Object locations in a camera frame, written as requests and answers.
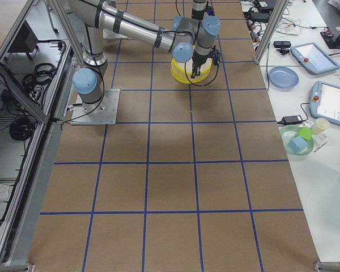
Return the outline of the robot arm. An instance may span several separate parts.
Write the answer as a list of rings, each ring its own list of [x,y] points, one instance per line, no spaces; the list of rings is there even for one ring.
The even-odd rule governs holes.
[[[191,61],[191,75],[187,78],[189,84],[194,84],[207,60],[219,65],[220,51],[214,42],[219,34],[220,21],[206,1],[193,1],[191,17],[175,17],[172,29],[138,18],[106,1],[69,1],[68,4],[84,23],[83,60],[89,67],[107,68],[103,52],[104,29],[170,52],[178,63]]]
[[[207,0],[193,0],[192,19],[202,20],[207,11]]]

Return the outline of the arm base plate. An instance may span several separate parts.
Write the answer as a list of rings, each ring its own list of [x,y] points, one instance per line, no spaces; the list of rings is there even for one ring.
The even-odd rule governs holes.
[[[120,89],[107,89],[102,102],[97,105],[82,103],[79,95],[76,103],[80,106],[74,107],[72,125],[115,125],[117,120]]]

